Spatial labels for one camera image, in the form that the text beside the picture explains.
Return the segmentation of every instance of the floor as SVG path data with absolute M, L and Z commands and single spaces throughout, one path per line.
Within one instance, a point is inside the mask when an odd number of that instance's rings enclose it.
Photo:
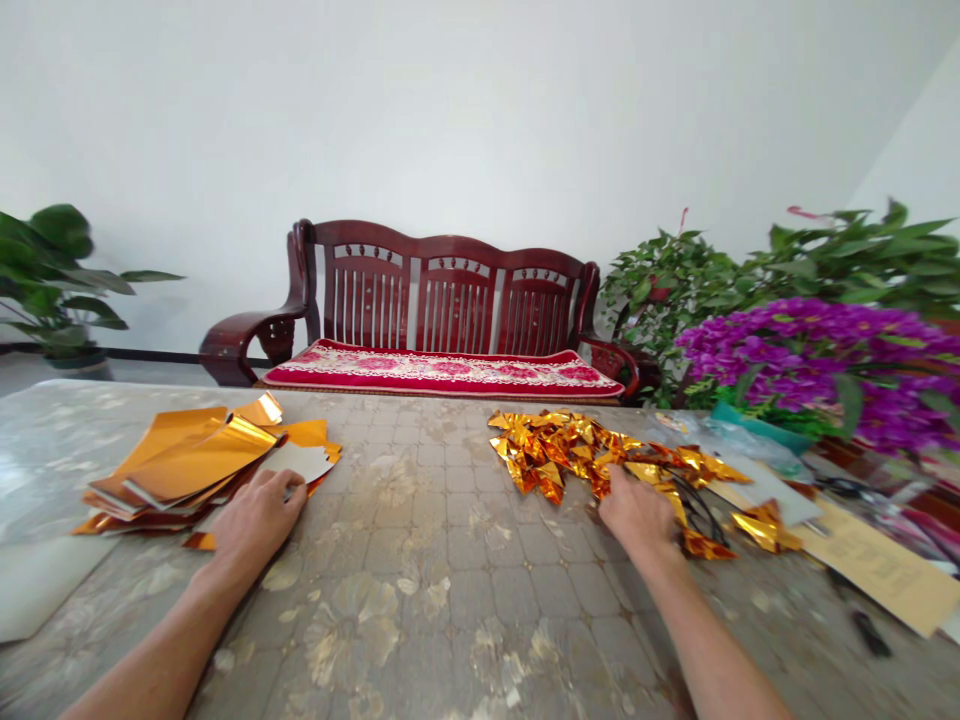
M 217 383 L 200 365 L 186 363 L 146 362 L 143 360 L 110 360 L 114 380 L 152 385 L 199 385 L 216 387 Z M 7 353 L 0 355 L 0 397 L 26 390 L 44 380 L 59 377 L 39 355 Z

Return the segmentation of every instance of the sofa armrest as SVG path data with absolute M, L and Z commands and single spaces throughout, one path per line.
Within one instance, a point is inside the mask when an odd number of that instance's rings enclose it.
M 247 359 L 250 341 L 257 337 L 274 365 L 286 362 L 293 355 L 294 320 L 306 314 L 302 305 L 285 305 L 231 315 L 207 331 L 200 345 L 200 364 L 218 385 L 252 387 L 257 375 Z
M 624 404 L 632 401 L 640 391 L 640 367 L 637 364 L 636 358 L 617 343 L 611 342 L 610 340 L 603 340 L 595 332 L 581 332 L 579 339 L 580 342 L 612 352 L 623 360 L 624 367 L 630 371 L 630 382 L 627 383 L 626 389 L 623 392 L 623 401 Z

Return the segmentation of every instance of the potted plant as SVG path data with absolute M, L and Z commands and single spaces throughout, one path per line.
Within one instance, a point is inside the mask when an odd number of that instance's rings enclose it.
M 808 230 L 774 225 L 770 249 L 751 253 L 743 266 L 753 284 L 753 304 L 777 298 L 818 297 L 831 303 L 877 303 L 924 318 L 956 318 L 960 303 L 960 242 L 938 234 L 951 220 L 907 225 L 907 208 L 890 199 L 887 214 L 870 222 L 870 210 L 820 216 L 830 224 Z
M 100 298 L 136 294 L 130 283 L 180 280 L 180 275 L 135 270 L 89 270 L 79 264 L 93 252 L 90 225 L 72 205 L 51 205 L 29 220 L 0 213 L 0 306 L 13 317 L 0 322 L 33 338 L 62 374 L 111 379 L 104 351 L 88 327 L 126 330 Z
M 746 292 L 755 282 L 742 278 L 740 266 L 714 250 L 699 230 L 681 227 L 677 235 L 660 230 L 658 237 L 620 253 L 604 280 L 601 300 L 614 339 L 633 346 L 648 377 L 659 376 L 659 385 L 654 381 L 646 388 L 648 400 L 673 406 L 685 370 L 676 338 L 717 313 L 744 307 L 749 297 L 737 291 Z
M 960 448 L 960 386 L 947 374 L 960 338 L 916 313 L 797 297 L 713 318 L 677 345 L 695 380 L 719 386 L 715 417 L 798 454 L 824 434 L 890 455 Z

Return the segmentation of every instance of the baseboard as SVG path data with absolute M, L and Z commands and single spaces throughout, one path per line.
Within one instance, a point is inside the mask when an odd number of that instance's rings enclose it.
M 128 348 L 104 348 L 107 357 L 117 360 L 145 360 L 147 362 L 174 362 L 186 365 L 199 365 L 200 356 L 197 353 L 171 353 L 162 350 L 130 350 Z M 4 343 L 0 345 L 0 355 L 8 352 L 39 353 L 40 346 L 36 343 Z M 266 358 L 248 358 L 251 367 L 269 370 L 273 364 Z

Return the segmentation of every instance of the hand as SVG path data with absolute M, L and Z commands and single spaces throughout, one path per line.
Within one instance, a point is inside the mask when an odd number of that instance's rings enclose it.
M 607 465 L 610 494 L 600 503 L 600 518 L 643 571 L 656 557 L 676 554 L 673 506 L 650 485 L 627 477 L 619 465 Z
M 287 488 L 293 493 L 284 502 Z M 232 580 L 252 583 L 287 539 L 307 502 L 307 486 L 292 470 L 261 470 L 213 522 L 217 550 L 211 565 Z

